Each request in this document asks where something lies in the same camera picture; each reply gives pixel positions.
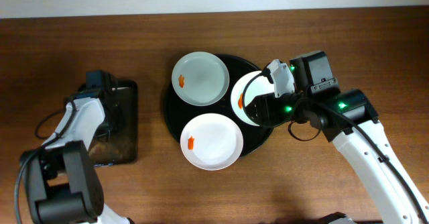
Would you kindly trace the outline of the cream white plate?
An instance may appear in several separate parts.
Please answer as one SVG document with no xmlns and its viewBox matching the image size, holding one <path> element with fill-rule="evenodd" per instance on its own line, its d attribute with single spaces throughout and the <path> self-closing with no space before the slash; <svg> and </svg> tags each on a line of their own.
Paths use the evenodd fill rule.
<svg viewBox="0 0 429 224">
<path fill-rule="evenodd" d="M 242 94 L 247 83 L 261 73 L 260 70 L 250 72 L 242 76 L 234 85 L 231 91 L 231 106 L 234 114 L 244 123 L 257 126 L 248 118 L 243 110 Z M 256 96 L 274 92 L 274 85 L 264 76 L 256 78 L 248 87 L 245 93 L 245 105 L 248 105 Z"/>
</svg>

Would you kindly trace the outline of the grey-white plate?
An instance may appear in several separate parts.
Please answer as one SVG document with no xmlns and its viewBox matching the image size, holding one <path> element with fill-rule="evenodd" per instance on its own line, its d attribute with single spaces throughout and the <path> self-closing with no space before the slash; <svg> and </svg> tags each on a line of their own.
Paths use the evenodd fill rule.
<svg viewBox="0 0 429 224">
<path fill-rule="evenodd" d="M 208 52 L 189 53 L 172 71 L 174 92 L 186 103 L 202 107 L 219 101 L 230 83 L 226 64 Z"/>
</svg>

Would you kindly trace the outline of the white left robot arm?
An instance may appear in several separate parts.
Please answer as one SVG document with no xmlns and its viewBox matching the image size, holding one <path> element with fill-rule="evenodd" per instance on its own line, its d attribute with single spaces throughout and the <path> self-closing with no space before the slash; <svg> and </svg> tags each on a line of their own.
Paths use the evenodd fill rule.
<svg viewBox="0 0 429 224">
<path fill-rule="evenodd" d="M 65 99 L 62 113 L 53 134 L 19 159 L 17 222 L 23 186 L 33 223 L 132 223 L 105 204 L 88 150 L 94 138 L 110 138 L 126 128 L 137 138 L 137 83 L 103 70 L 87 72 L 85 85 Z"/>
</svg>

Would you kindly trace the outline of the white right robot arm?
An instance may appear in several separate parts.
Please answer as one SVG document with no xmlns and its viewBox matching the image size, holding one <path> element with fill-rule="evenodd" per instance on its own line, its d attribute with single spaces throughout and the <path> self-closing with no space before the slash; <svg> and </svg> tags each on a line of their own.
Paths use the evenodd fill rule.
<svg viewBox="0 0 429 224">
<path fill-rule="evenodd" d="M 310 123 L 333 143 L 363 183 L 384 223 L 427 223 L 428 202 L 394 153 L 379 115 L 359 89 L 342 92 L 323 51 L 261 72 L 274 85 L 256 97 L 260 125 Z"/>
</svg>

